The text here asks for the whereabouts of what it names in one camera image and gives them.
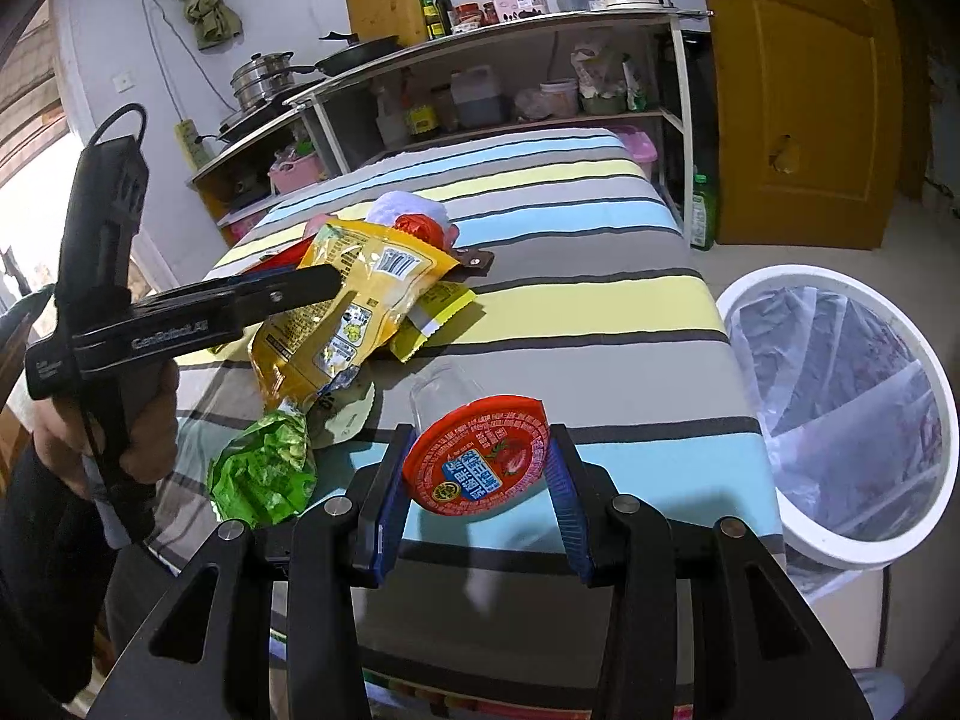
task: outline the screw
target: screw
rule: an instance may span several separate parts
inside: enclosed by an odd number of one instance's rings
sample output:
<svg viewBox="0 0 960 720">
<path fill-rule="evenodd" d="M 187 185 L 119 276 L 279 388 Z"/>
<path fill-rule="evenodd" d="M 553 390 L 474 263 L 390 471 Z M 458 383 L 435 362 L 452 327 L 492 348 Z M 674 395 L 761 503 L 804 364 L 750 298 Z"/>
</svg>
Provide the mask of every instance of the screw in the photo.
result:
<svg viewBox="0 0 960 720">
<path fill-rule="evenodd" d="M 224 541 L 233 541 L 234 538 L 240 536 L 240 533 L 246 529 L 239 519 L 229 519 L 227 522 L 224 522 L 219 528 L 217 528 L 217 536 L 222 538 Z"/>
<path fill-rule="evenodd" d="M 621 514 L 636 514 L 640 511 L 640 498 L 634 495 L 616 495 L 613 498 L 613 509 Z"/>
<path fill-rule="evenodd" d="M 743 520 L 736 517 L 724 517 L 720 520 L 720 531 L 730 538 L 743 538 L 746 536 L 747 526 L 743 524 Z"/>
<path fill-rule="evenodd" d="M 347 498 L 346 495 L 337 495 L 323 503 L 323 510 L 329 514 L 330 517 L 339 517 L 341 514 L 349 512 L 352 508 L 353 501 Z"/>
</svg>

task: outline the trash can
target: trash can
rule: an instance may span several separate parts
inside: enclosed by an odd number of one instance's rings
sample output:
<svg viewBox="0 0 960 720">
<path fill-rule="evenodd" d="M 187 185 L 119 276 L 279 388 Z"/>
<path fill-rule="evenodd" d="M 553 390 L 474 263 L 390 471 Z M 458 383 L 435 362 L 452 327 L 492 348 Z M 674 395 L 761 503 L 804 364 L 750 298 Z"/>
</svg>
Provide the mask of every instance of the trash can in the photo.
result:
<svg viewBox="0 0 960 720">
<path fill-rule="evenodd" d="M 788 547 L 841 570 L 916 547 L 947 506 L 958 453 L 953 395 L 920 331 L 875 290 L 811 266 L 748 274 L 717 307 Z"/>
</svg>

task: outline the green wrapper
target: green wrapper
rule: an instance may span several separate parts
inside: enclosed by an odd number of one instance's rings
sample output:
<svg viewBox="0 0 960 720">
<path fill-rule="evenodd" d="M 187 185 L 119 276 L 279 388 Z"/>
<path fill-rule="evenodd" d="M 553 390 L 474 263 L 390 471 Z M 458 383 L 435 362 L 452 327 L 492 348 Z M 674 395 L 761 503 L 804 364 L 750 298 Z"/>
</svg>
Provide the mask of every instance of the green wrapper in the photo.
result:
<svg viewBox="0 0 960 720">
<path fill-rule="evenodd" d="M 217 517 L 254 528 L 300 514 L 316 483 L 306 418 L 287 401 L 229 442 L 206 473 Z"/>
</svg>

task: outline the yellow wrapper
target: yellow wrapper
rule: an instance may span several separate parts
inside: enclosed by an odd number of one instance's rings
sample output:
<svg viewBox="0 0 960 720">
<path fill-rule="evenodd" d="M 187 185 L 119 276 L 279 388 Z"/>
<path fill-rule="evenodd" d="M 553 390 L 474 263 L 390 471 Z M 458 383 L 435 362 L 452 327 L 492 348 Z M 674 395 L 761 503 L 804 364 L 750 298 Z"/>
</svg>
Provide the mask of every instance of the yellow wrapper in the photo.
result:
<svg viewBox="0 0 960 720">
<path fill-rule="evenodd" d="M 403 319 L 400 330 L 390 339 L 390 351 L 400 362 L 407 362 L 453 314 L 473 303 L 475 298 L 473 291 L 463 284 L 438 281 L 421 295 Z"/>
<path fill-rule="evenodd" d="M 251 341 L 267 409 L 288 397 L 306 412 L 338 374 L 349 376 L 386 343 L 416 300 L 457 261 L 391 227 L 330 220 L 299 267 L 325 263 L 344 277 L 336 298 L 270 317 Z"/>
</svg>

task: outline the cutting board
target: cutting board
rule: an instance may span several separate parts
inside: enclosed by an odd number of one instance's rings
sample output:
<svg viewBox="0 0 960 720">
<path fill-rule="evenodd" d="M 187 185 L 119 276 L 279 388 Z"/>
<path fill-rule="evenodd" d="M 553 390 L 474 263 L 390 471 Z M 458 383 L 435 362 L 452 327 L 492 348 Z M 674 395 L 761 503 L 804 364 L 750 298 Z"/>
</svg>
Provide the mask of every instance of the cutting board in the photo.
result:
<svg viewBox="0 0 960 720">
<path fill-rule="evenodd" d="M 350 31 L 360 40 L 397 35 L 403 47 L 426 40 L 419 0 L 347 0 Z"/>
</svg>

